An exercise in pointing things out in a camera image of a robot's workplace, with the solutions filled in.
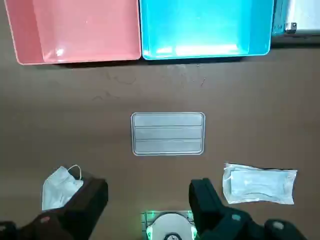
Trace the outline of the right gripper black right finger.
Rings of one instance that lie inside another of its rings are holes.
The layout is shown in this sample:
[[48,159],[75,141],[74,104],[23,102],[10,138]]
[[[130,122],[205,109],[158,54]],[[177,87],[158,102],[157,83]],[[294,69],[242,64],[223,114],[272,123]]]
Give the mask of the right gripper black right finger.
[[200,240],[305,240],[294,224],[269,219],[257,224],[245,211],[223,205],[208,178],[193,179],[188,201]]

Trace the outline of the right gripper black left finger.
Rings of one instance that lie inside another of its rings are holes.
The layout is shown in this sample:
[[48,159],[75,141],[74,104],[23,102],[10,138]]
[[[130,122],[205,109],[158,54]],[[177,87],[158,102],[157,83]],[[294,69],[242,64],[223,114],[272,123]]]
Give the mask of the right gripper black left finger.
[[88,240],[108,203],[105,179],[86,175],[84,184],[61,208],[42,212],[29,224],[17,227],[0,222],[2,240]]

